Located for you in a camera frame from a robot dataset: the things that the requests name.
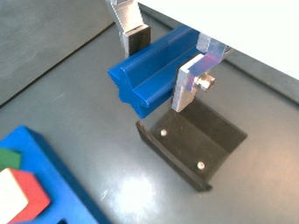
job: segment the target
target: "white panel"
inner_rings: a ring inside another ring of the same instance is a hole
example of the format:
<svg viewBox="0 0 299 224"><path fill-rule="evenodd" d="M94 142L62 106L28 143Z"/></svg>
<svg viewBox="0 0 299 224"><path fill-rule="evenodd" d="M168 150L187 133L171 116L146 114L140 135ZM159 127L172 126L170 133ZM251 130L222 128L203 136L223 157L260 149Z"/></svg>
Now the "white panel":
<svg viewBox="0 0 299 224"><path fill-rule="evenodd" d="M24 210L28 199L10 169L0 172L0 224L8 223Z"/></svg>
<svg viewBox="0 0 299 224"><path fill-rule="evenodd" d="M299 80L299 1L139 2Z"/></svg>

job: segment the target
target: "blue plastic block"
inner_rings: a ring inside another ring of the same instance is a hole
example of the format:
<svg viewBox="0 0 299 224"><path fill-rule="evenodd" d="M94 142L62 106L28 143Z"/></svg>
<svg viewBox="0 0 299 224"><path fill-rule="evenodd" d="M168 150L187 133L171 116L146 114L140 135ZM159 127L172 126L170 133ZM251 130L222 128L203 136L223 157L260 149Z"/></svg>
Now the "blue plastic block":
<svg viewBox="0 0 299 224"><path fill-rule="evenodd" d="M35 174L51 197L51 204L38 218L23 223L110 223L39 134L20 126L0 141L0 147L23 153L22 170Z"/></svg>
<svg viewBox="0 0 299 224"><path fill-rule="evenodd" d="M122 102L146 118L172 96L179 67L199 53L199 32L182 26L108 69Z"/></svg>

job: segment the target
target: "green block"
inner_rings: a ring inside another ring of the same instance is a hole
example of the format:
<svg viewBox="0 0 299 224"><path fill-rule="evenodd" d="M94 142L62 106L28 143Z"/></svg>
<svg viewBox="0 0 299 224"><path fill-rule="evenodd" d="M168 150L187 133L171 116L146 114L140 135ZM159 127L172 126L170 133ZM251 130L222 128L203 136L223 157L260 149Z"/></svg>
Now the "green block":
<svg viewBox="0 0 299 224"><path fill-rule="evenodd" d="M22 154L0 148L0 171L6 168L14 168L19 170L22 167Z"/></svg>

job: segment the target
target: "gray floor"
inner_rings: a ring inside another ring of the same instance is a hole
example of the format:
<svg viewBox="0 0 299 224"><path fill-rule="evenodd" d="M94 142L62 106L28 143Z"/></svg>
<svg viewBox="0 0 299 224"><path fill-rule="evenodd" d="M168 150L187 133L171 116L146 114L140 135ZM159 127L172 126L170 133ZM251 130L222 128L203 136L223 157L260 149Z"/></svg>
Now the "gray floor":
<svg viewBox="0 0 299 224"><path fill-rule="evenodd" d="M148 23L156 39L167 29ZM112 27L1 108L0 137L20 124L46 136L114 223L299 223L298 105L226 62L215 68L216 87L198 96L248 137L198 193L118 99L106 71L123 55Z"/></svg>

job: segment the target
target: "blue shape sorter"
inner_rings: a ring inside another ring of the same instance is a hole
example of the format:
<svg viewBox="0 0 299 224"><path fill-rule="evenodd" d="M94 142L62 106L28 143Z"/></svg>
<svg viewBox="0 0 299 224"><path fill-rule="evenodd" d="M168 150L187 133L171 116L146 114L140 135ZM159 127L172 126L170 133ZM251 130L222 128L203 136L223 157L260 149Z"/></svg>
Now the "blue shape sorter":
<svg viewBox="0 0 299 224"><path fill-rule="evenodd" d="M51 204L38 218L23 224L110 223L51 146L36 132L24 126L18 127L0 141L0 147L23 154L22 170L35 174L51 197Z"/></svg>

